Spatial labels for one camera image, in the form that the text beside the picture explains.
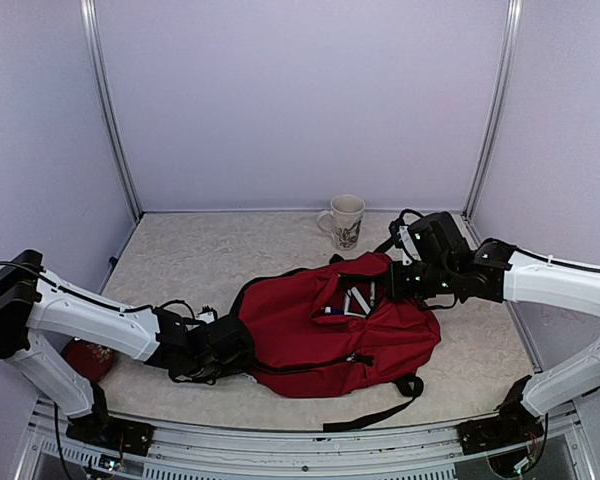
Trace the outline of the clear silver pen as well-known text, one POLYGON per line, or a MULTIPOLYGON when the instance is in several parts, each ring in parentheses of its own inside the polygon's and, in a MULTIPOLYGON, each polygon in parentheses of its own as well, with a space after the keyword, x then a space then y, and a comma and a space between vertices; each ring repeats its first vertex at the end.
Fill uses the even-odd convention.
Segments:
POLYGON ((376 282, 372 281, 370 284, 370 306, 374 307, 376 303, 376 282))

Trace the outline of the red cap marker short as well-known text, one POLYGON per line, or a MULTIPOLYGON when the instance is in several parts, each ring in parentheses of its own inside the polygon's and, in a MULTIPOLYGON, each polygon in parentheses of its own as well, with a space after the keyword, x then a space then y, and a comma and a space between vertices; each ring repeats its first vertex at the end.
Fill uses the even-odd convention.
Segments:
POLYGON ((368 315, 371 312, 371 306, 365 300, 365 298, 360 293, 360 291, 358 290, 358 288, 357 287, 353 287, 348 292, 350 292, 351 295, 352 295, 352 301, 355 300, 358 303, 358 305, 359 305, 360 309, 362 310, 362 312, 365 315, 368 315))

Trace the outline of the dark blue cap marker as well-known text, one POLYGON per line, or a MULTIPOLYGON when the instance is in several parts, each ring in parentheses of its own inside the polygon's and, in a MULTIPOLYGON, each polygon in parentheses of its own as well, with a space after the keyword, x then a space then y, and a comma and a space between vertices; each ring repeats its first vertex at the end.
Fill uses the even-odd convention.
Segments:
POLYGON ((332 307, 326 307, 323 311, 323 314, 325 316, 351 316, 351 317, 358 317, 358 318, 366 317, 365 314, 350 312, 348 310, 332 308, 332 307))

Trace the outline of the red backpack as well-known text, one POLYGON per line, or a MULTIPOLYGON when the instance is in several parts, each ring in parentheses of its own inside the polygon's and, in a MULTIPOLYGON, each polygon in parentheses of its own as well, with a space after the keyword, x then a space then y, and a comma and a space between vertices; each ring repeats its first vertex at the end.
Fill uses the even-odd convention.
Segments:
POLYGON ((441 340, 439 323, 426 304, 390 300, 386 272, 394 260, 377 248, 355 259, 333 256, 328 265, 254 278, 237 294, 231 315, 251 334, 255 358, 248 372, 287 398, 335 398, 392 384, 402 404, 345 422, 326 423, 325 432, 360 430, 408 408, 424 391, 418 369, 441 340), (370 305, 365 318, 325 316, 343 309, 345 294, 357 287, 370 305))

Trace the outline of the red cap marker long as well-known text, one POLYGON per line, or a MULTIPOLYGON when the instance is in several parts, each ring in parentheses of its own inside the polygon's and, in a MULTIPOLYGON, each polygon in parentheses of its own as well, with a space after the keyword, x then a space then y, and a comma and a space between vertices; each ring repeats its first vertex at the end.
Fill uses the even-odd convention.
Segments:
POLYGON ((257 379, 250 374, 244 373, 244 374, 242 374, 242 378, 244 378, 245 380, 250 381, 252 383, 258 383, 257 379))

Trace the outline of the blue cap white marker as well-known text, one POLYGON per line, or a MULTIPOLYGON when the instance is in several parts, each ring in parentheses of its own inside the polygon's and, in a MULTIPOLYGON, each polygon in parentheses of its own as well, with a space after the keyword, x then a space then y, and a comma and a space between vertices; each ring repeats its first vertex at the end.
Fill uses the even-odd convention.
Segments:
POLYGON ((352 313, 350 310, 351 301, 352 301, 352 295, 350 292, 347 292, 345 294, 344 302, 343 302, 343 314, 344 315, 350 315, 352 313))

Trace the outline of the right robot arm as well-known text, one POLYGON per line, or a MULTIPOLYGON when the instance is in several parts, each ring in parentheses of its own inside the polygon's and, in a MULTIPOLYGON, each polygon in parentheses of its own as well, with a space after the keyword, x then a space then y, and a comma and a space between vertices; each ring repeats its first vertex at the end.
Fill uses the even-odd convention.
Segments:
MULTIPOLYGON (((412 223, 394 219, 389 239, 378 248, 403 253, 386 277, 391 298, 527 302, 600 318, 600 266, 542 256, 494 238, 471 248, 450 213, 415 217, 412 223)), ((516 381, 491 423, 492 436, 511 444, 531 421, 599 388, 600 337, 557 366, 516 381)))

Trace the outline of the white patterned ceramic mug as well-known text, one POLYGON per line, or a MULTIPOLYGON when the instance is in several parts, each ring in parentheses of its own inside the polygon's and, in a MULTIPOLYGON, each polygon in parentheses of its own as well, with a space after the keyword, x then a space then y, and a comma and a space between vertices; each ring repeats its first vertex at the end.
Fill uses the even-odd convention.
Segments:
POLYGON ((343 194, 331 199, 327 210, 321 211, 316 218, 316 226, 321 233, 330 238, 333 246, 342 251, 356 247, 365 202, 352 194, 343 194))

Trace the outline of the red floral lacquer dish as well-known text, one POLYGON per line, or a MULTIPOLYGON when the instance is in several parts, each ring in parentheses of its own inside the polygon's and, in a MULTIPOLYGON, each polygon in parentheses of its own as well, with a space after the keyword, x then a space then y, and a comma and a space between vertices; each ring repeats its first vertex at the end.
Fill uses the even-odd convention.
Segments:
POLYGON ((115 361, 110 348, 79 339, 69 341, 61 356, 77 373, 94 383, 107 376, 115 361))

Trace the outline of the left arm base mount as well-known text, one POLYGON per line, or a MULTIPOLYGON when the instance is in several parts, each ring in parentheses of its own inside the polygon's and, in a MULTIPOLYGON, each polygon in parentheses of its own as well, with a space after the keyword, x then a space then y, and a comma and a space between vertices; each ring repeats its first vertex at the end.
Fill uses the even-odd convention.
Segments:
POLYGON ((106 425, 98 428, 70 423, 66 435, 88 445, 146 457, 154 431, 151 424, 112 417, 106 425))

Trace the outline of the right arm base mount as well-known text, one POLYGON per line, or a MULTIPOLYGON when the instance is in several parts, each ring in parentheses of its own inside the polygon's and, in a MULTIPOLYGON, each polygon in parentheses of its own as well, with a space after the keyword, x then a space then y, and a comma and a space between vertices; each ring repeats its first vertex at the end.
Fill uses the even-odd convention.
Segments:
POLYGON ((464 455, 472 455, 530 441, 544 435, 539 420, 531 423, 498 416, 469 420, 456 427, 464 455))

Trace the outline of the front aluminium rail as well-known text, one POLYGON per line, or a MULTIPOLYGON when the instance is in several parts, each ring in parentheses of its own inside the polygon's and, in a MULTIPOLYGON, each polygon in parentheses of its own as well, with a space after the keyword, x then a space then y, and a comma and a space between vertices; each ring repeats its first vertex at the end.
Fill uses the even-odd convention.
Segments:
POLYGON ((54 428, 66 421, 40 399, 11 476, 41 478, 59 458, 77 475, 91 468, 111 479, 454 479, 467 469, 493 475, 489 462, 495 455, 464 454, 454 421, 335 434, 148 422, 155 430, 147 455, 126 454, 108 471, 99 461, 110 451, 55 437, 54 428))

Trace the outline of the right aluminium frame post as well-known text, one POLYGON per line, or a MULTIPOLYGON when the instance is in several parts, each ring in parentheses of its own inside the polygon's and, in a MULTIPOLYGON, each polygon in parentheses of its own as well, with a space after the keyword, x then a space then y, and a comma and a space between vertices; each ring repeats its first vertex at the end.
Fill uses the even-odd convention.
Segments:
POLYGON ((475 217, 492 162, 493 151, 506 105, 523 5, 524 2, 522 0, 510 0, 507 2, 506 21, 487 123, 479 150, 478 163, 462 212, 467 223, 471 223, 475 217))

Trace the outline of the aluminium frame post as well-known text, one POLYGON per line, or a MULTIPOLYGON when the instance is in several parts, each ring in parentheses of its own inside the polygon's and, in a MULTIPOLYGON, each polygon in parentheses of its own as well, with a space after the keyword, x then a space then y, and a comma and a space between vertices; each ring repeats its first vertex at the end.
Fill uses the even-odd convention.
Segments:
POLYGON ((493 151, 506 105, 523 5, 524 2, 522 0, 510 0, 507 2, 506 21, 487 123, 479 150, 478 163, 462 212, 467 223, 471 223, 475 217, 492 162, 493 151))
POLYGON ((94 74, 97 99, 113 154, 115 169, 119 177, 131 218, 135 224, 138 224, 142 219, 144 211, 132 178, 131 169, 126 159, 115 114, 114 102, 109 88, 106 61, 99 32, 96 2, 94 0, 81 0, 80 11, 94 74))

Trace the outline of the left aluminium frame post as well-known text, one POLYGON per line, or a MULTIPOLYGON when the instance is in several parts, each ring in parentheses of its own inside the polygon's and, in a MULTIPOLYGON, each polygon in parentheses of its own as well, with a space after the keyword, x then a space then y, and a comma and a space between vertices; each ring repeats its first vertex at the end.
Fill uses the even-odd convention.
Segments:
POLYGON ((81 0, 80 11, 94 74, 97 99, 113 154, 115 169, 119 177, 131 218, 135 224, 138 224, 142 219, 144 211, 132 178, 131 169, 126 159, 115 114, 114 102, 109 88, 106 61, 99 32, 96 2, 94 0, 81 0))

